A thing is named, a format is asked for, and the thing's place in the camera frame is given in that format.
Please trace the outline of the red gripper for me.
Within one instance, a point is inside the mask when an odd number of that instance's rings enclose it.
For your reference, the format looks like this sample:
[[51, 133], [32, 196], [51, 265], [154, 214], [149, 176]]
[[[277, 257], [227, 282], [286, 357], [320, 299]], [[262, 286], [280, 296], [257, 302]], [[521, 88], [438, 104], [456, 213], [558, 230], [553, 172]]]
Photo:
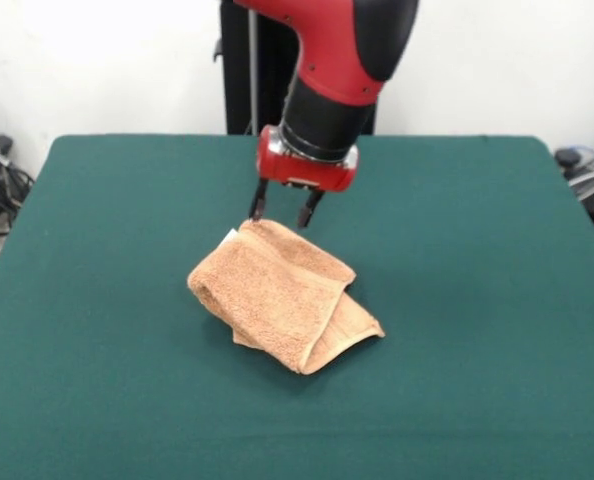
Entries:
[[352, 146], [340, 162], [324, 162], [300, 156], [287, 146], [277, 126], [265, 126], [257, 147], [256, 167], [260, 178], [248, 218], [259, 221], [263, 217], [269, 180], [280, 184], [301, 185], [319, 189], [310, 191], [299, 212], [297, 227], [307, 228], [325, 192], [342, 192], [351, 185], [359, 158], [356, 146]]

